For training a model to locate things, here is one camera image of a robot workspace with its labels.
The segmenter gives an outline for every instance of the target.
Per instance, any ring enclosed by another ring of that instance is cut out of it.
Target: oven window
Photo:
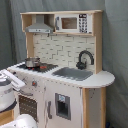
[[[77,18],[61,18],[62,29],[77,29]]]
[[[35,100],[19,95],[19,109],[20,114],[29,114],[38,122],[37,102]]]

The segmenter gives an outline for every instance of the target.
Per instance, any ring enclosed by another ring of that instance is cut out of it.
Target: black stovetop
[[[25,69],[25,70],[30,70],[30,71],[36,71],[36,72],[42,72],[42,73],[44,73],[44,72],[50,71],[51,69],[53,69],[55,67],[58,67],[58,65],[41,63],[40,67],[35,67],[35,68],[26,67],[25,64],[22,64],[22,65],[17,66],[17,67],[18,68]]]

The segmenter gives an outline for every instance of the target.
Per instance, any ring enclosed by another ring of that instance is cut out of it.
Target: microwave control panel
[[[92,16],[89,14],[79,14],[79,32],[92,33]]]

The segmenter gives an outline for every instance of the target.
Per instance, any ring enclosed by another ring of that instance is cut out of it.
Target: wooden toy kitchen
[[[105,128],[106,86],[115,77],[102,71],[102,11],[21,13],[27,57],[8,70],[26,83],[15,92],[14,118],[30,114],[39,128]]]

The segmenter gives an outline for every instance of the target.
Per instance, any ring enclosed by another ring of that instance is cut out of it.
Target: sink basin
[[[52,73],[52,75],[67,79],[82,81],[93,75],[93,72],[64,67]]]

